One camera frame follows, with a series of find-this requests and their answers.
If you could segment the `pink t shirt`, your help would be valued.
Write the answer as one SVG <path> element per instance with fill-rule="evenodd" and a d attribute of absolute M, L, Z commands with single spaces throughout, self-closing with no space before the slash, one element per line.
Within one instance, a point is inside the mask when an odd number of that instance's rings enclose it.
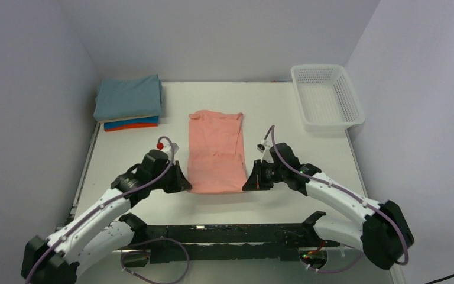
<path fill-rule="evenodd" d="M 241 193 L 247 181 L 244 115 L 196 111 L 189 115 L 188 180 L 195 194 Z"/>

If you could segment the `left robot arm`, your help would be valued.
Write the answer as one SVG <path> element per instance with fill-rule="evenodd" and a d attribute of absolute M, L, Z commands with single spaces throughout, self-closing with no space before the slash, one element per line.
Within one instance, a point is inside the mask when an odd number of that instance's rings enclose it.
<path fill-rule="evenodd" d="M 137 249 L 160 240 L 129 210 L 161 189 L 191 189 L 179 162 L 176 144 L 150 150 L 141 163 L 116 177 L 109 189 L 82 215 L 46 238 L 25 246 L 21 275 L 26 283 L 75 283 L 89 267 L 117 249 Z"/>

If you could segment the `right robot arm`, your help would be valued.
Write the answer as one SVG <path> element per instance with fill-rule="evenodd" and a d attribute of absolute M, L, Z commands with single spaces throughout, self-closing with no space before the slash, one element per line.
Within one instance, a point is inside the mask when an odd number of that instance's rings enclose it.
<path fill-rule="evenodd" d="M 269 146 L 267 141 L 257 145 L 262 158 L 254 160 L 252 172 L 243 191 L 267 191 L 276 183 L 316 199 L 345 217 L 339 220 L 315 212 L 305 221 L 302 237 L 315 246 L 320 241 L 335 241 L 363 252 L 380 269 L 401 265 L 414 237 L 401 211 L 393 201 L 384 203 L 352 192 L 320 168 L 302 164 L 286 143 Z"/>

